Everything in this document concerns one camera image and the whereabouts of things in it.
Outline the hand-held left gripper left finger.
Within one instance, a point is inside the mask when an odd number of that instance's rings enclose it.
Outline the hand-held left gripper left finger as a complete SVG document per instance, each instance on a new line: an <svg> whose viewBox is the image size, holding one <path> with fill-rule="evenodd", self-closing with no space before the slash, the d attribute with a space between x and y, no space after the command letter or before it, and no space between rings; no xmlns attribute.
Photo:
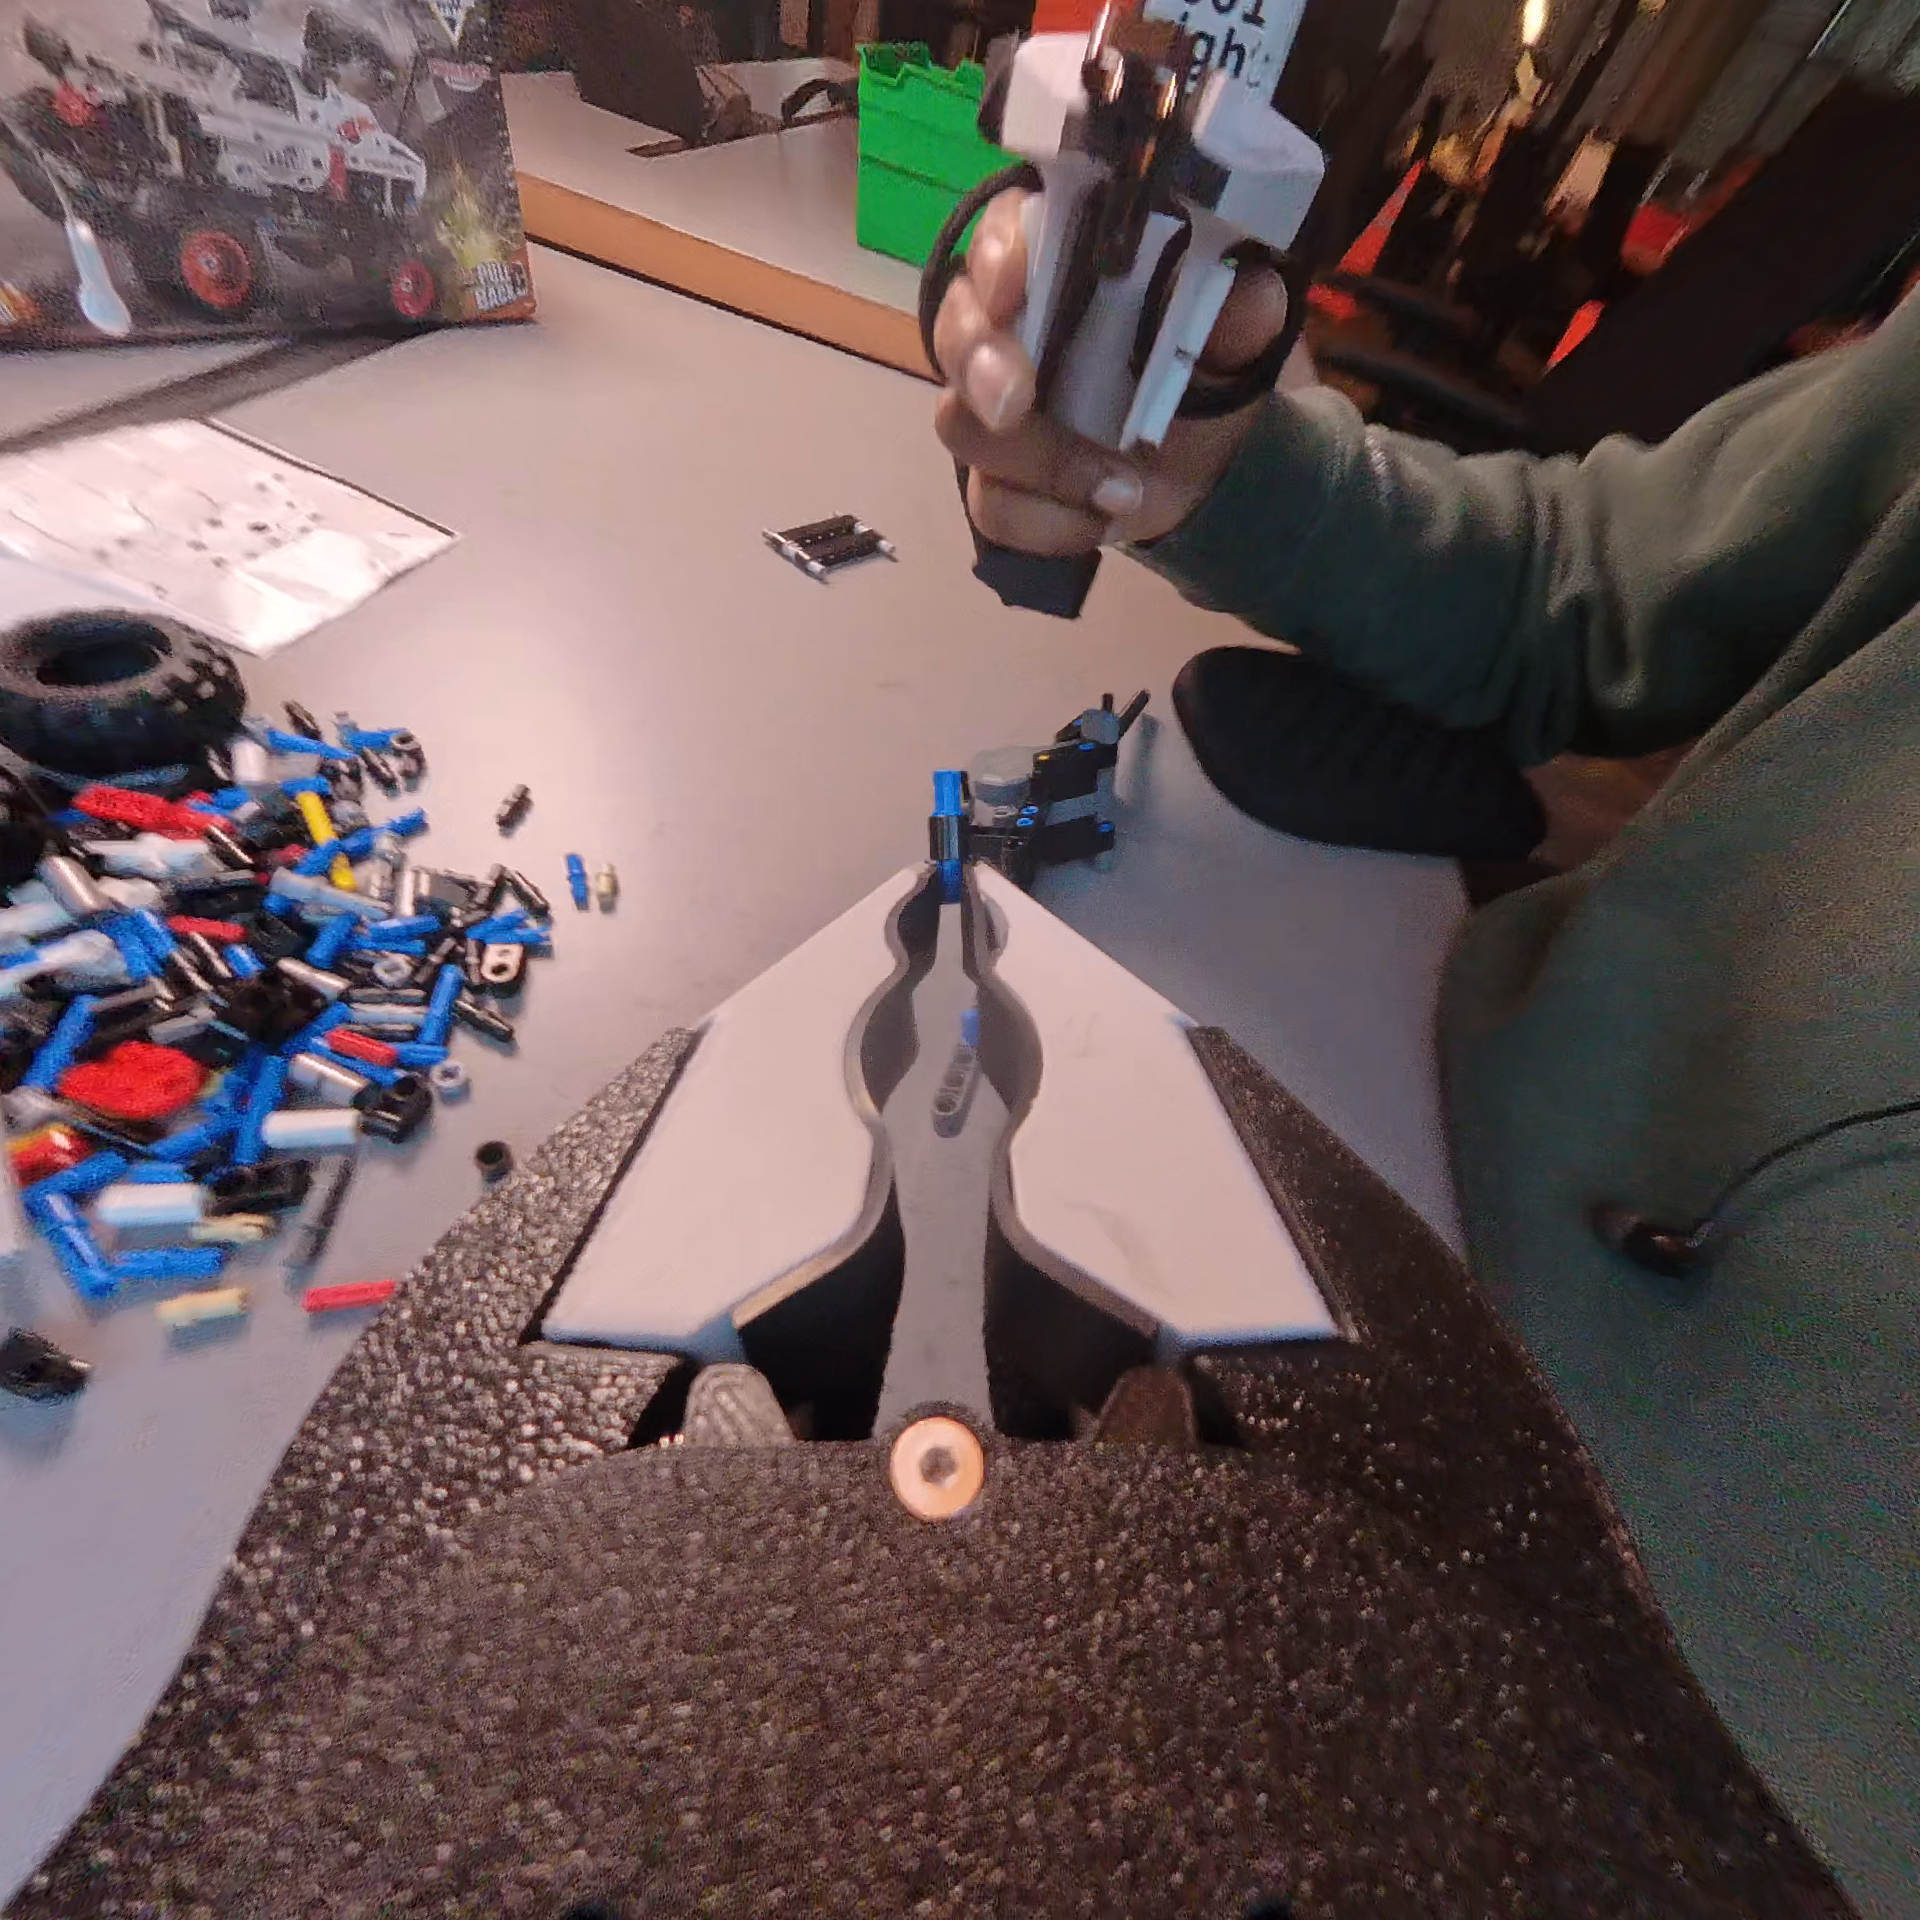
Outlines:
<svg viewBox="0 0 1920 1920"><path fill-rule="evenodd" d="M866 1249L919 1055L938 873L899 873L723 998L547 1304L547 1338L698 1361Z"/></svg>

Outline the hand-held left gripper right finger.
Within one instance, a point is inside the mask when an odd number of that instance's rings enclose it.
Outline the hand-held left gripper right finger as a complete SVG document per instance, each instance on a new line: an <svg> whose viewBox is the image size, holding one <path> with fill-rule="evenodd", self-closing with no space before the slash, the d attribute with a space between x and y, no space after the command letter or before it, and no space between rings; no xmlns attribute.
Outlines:
<svg viewBox="0 0 1920 1920"><path fill-rule="evenodd" d="M1019 1257L1160 1357L1335 1338L1195 1020L999 873L966 877L966 966Z"/></svg>

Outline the grey and black brick chassis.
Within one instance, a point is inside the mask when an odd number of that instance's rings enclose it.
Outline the grey and black brick chassis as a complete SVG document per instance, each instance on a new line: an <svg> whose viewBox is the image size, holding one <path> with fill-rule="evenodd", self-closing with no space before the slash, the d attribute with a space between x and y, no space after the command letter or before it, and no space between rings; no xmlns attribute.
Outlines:
<svg viewBox="0 0 1920 1920"><path fill-rule="evenodd" d="M1019 886L1060 864L1105 866L1116 852L1116 757L1148 689L1105 691L1039 747L991 747L961 773L965 858Z"/></svg>

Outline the pile of small building pieces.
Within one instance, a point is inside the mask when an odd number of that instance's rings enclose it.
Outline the pile of small building pieces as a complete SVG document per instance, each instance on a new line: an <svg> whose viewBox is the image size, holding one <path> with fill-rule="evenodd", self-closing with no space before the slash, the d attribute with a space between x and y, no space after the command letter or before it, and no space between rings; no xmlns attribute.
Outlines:
<svg viewBox="0 0 1920 1920"><path fill-rule="evenodd" d="M302 703L151 774L4 753L4 1275L235 1318L232 1257L295 1227L310 1278L363 1150L464 1098L468 1047L516 1049L556 910L514 863L432 863L427 774L413 730Z"/></svg>

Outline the grey desk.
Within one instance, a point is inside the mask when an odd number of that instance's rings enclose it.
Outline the grey desk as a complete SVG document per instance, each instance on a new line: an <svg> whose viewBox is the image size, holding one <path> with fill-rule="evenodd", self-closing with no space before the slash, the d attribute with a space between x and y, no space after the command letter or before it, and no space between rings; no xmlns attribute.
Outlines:
<svg viewBox="0 0 1920 1920"><path fill-rule="evenodd" d="M516 1049L358 1173L321 1278L405 1277L478 1198L483 1139L527 1164L670 1026L924 852L938 765L1139 687L1116 860L1044 904L1231 1030L1457 1243L1429 1020L1459 880L1267 835L1214 796L1166 687L1228 623L1122 557L1083 619L1003 611L971 581L925 382L561 250L530 278L536 324L4 361L4 428L48 428L4 445L220 419L457 533L248 664L255 707L413 729L456 869L497 858L492 810L527 782L508 860L557 904ZM813 581L762 541L837 514L899 557ZM567 852L614 863L612 910L574 908Z"/></svg>

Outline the orange traffic cone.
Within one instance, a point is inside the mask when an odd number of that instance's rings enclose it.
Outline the orange traffic cone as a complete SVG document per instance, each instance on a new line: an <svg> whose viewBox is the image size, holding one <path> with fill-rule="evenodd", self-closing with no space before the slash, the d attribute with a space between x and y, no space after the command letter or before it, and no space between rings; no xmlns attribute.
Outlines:
<svg viewBox="0 0 1920 1920"><path fill-rule="evenodd" d="M1340 256L1337 268L1344 276L1371 276L1378 268L1378 256L1383 252L1412 187L1427 172L1427 159L1412 159L1400 179L1392 187L1387 200L1378 205L1378 211L1361 226L1357 239L1346 245Z"/></svg>

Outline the green storage bin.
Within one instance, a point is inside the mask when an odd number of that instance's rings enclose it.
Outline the green storage bin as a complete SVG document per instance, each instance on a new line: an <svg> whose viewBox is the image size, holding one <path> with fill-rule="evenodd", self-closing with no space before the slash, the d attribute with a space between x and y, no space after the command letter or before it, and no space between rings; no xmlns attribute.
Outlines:
<svg viewBox="0 0 1920 1920"><path fill-rule="evenodd" d="M1016 159L979 127L986 70L940 66L921 42L871 42L858 51L855 239L924 268L965 193Z"/></svg>

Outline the black earbud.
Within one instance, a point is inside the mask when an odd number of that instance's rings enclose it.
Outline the black earbud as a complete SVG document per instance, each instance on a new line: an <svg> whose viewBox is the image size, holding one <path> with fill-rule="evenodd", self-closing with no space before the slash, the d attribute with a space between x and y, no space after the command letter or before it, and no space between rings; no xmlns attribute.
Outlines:
<svg viewBox="0 0 1920 1920"><path fill-rule="evenodd" d="M1807 1154L1823 1154L1828 1147L1854 1145L1859 1138L1876 1139L1885 1128L1902 1128L1915 1115L1917 1095L1906 1095L1806 1128L1731 1171L1691 1221L1633 1211L1621 1200L1593 1200L1589 1206L1591 1234L1611 1255L1644 1272L1677 1281L1691 1278L1719 1257L1723 1247L1740 1233L1745 1214L1752 1211L1752 1194L1763 1188L1775 1173L1784 1173L1784 1170L1802 1162Z"/></svg>

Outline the black cushion pad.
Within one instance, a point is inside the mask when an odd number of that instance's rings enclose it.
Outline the black cushion pad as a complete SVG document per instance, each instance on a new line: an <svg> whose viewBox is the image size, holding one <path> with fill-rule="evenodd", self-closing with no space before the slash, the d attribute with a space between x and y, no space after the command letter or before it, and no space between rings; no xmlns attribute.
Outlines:
<svg viewBox="0 0 1920 1920"><path fill-rule="evenodd" d="M1521 863L1547 809L1495 730L1451 729L1305 658L1201 651L1172 714L1209 785L1262 829L1368 852Z"/></svg>

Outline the person in green sweatshirt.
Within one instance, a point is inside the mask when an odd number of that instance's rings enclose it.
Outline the person in green sweatshirt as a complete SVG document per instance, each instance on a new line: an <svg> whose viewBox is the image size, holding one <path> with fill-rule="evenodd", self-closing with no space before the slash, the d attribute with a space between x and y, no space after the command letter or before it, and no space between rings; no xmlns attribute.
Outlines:
<svg viewBox="0 0 1920 1920"><path fill-rule="evenodd" d="M1480 908L1437 1016L1471 1262L1596 1457L1689 1663L1864 1915L1915 1915L1915 623L1740 709L1591 863Z"/></svg>

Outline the black toy tyre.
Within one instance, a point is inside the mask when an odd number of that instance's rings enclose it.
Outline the black toy tyre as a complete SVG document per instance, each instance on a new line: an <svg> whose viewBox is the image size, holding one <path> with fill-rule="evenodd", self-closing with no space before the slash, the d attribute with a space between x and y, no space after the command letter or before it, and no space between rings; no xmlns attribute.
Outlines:
<svg viewBox="0 0 1920 1920"><path fill-rule="evenodd" d="M224 643L140 611L50 611L1 634L1 742L83 782L190 765L240 729Z"/></svg>

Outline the white sticker sheet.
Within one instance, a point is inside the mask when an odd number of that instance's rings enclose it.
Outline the white sticker sheet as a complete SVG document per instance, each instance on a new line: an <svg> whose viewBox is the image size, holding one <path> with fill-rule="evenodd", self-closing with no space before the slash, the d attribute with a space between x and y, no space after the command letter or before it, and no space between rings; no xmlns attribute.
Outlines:
<svg viewBox="0 0 1920 1920"><path fill-rule="evenodd" d="M456 546L434 519L200 419L6 452L4 563L265 658Z"/></svg>

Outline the toy truck box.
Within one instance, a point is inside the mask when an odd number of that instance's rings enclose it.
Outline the toy truck box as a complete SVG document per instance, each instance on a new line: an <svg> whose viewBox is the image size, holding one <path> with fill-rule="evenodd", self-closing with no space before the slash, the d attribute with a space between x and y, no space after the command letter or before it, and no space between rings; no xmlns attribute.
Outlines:
<svg viewBox="0 0 1920 1920"><path fill-rule="evenodd" d="M495 12L4 1L4 347L530 319Z"/></svg>

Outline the small black Lego frame piece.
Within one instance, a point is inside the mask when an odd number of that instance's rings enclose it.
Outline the small black Lego frame piece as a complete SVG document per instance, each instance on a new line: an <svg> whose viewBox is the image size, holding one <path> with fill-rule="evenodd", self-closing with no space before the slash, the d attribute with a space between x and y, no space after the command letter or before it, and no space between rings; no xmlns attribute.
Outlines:
<svg viewBox="0 0 1920 1920"><path fill-rule="evenodd" d="M896 546L853 514L806 520L785 530L762 530L762 541L813 581L874 557L896 561Z"/></svg>

